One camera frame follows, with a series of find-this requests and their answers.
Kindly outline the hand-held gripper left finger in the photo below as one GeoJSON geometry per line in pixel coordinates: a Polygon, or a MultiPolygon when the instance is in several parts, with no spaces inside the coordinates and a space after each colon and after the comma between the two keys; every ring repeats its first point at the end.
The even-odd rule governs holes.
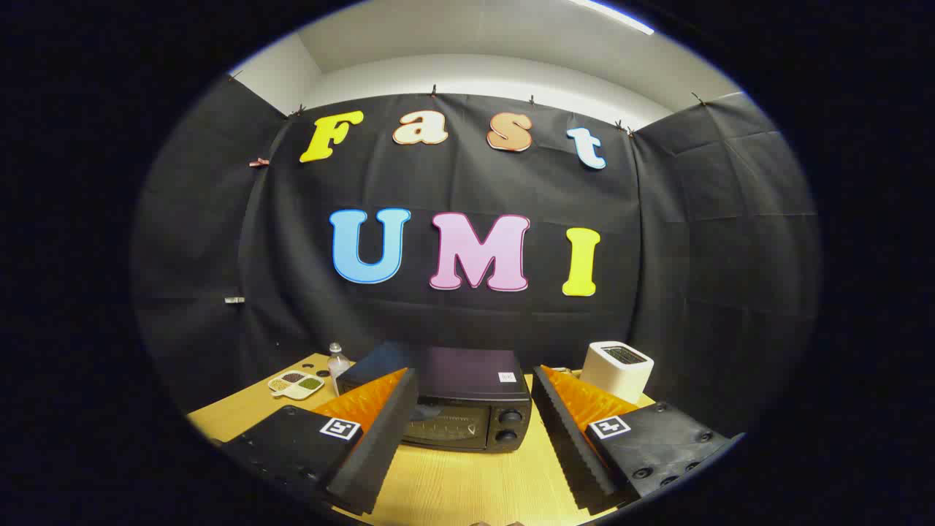
{"type": "Polygon", "coordinates": [[[301,503],[369,514],[410,422],[418,386],[415,370],[402,367],[313,410],[288,404],[219,447],[301,503]]]}

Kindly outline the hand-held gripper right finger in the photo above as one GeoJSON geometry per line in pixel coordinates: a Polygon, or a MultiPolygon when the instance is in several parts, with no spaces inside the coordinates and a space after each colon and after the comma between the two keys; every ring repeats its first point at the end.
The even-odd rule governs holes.
{"type": "Polygon", "coordinates": [[[535,406],[576,506],[595,514],[652,500],[738,442],[665,402],[637,406],[547,366],[535,406]]]}

